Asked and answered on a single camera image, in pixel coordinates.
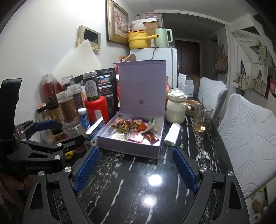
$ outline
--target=framed picture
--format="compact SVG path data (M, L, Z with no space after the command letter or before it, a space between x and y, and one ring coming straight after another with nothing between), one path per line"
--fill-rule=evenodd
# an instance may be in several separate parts
M128 45L128 13L112 0L107 0L107 40Z

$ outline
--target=leaf pattern chair cover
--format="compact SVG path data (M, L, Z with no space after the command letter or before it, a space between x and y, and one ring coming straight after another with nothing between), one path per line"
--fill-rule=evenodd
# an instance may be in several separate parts
M227 87L222 81L210 80L206 77L200 79L198 99L202 98L204 104L213 109L211 118L216 118L220 112L222 105L226 99Z
M248 198L276 176L276 119L271 110L232 94L218 131Z

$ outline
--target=white refrigerator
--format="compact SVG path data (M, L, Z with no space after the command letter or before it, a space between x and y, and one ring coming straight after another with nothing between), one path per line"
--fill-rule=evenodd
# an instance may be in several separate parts
M130 50L138 61L165 60L167 67L168 83L171 88L177 87L177 52L175 48L144 48Z

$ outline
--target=yellow pot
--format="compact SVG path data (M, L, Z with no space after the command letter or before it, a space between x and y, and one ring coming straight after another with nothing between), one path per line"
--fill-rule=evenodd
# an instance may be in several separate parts
M147 31L131 31L128 33L128 43L130 49L148 48L148 40L157 38L157 35L148 36Z

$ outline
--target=green electric kettle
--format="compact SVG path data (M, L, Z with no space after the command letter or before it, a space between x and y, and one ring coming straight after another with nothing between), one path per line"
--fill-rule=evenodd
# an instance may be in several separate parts
M173 41L173 32L171 29L156 28L154 30L158 38L155 39L155 47L169 47L169 43Z

